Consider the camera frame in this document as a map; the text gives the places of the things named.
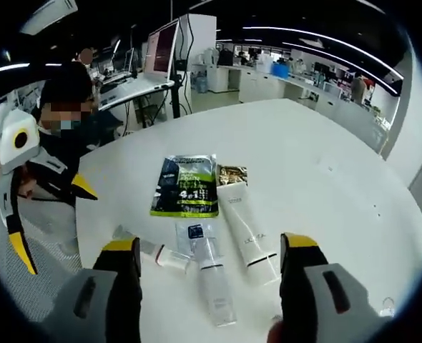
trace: monitor screen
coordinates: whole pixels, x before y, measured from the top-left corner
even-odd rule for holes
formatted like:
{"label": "monitor screen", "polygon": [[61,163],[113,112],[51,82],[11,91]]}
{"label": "monitor screen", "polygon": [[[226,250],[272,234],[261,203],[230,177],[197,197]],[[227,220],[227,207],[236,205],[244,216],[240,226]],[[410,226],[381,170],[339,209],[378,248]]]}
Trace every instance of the monitor screen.
{"label": "monitor screen", "polygon": [[144,72],[170,76],[177,21],[149,35]]}

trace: black ceiling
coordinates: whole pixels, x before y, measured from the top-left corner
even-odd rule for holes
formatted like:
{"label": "black ceiling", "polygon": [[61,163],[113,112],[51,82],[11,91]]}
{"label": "black ceiling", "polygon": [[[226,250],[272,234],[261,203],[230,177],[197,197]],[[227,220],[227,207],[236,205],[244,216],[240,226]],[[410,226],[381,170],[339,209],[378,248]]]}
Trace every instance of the black ceiling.
{"label": "black ceiling", "polygon": [[[32,3],[35,4],[30,4],[30,13],[41,6],[41,1]],[[77,13],[52,24],[36,36],[17,34],[4,42],[3,46],[11,54],[11,62],[27,61],[40,65],[65,61],[83,47],[93,46],[101,51],[116,36],[121,38],[121,49],[128,48],[131,30],[136,45],[145,41],[149,32],[170,20],[170,0],[111,0],[104,4],[76,0],[76,3]],[[183,15],[190,6],[198,3],[198,0],[175,0],[174,17]],[[243,30],[242,27],[302,29],[346,41],[391,66],[397,64],[406,50],[396,25],[387,16],[354,0],[313,0],[307,4],[266,0],[257,5],[249,1],[214,0],[191,12],[216,16],[217,27],[221,29],[217,33],[218,39],[234,39],[236,42],[247,38],[262,39],[264,44],[271,46],[283,46],[284,41],[304,45],[298,39],[311,39],[311,36],[285,31]],[[18,25],[21,25],[25,19],[19,15],[19,21]],[[325,39],[322,42],[329,54],[351,61],[381,78],[387,74],[386,68],[342,44]],[[7,63],[0,55],[0,66]],[[0,84],[6,86],[5,78],[15,73],[0,75]]]}

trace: office floor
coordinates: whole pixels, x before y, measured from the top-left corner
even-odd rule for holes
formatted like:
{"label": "office floor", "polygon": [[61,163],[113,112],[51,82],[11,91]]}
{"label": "office floor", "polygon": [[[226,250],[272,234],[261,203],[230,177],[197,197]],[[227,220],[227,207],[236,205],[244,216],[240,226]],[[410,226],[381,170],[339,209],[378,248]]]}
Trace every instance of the office floor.
{"label": "office floor", "polygon": [[198,93],[192,90],[192,110],[194,113],[216,109],[218,107],[240,104],[238,101],[238,92],[230,91],[226,93]]}

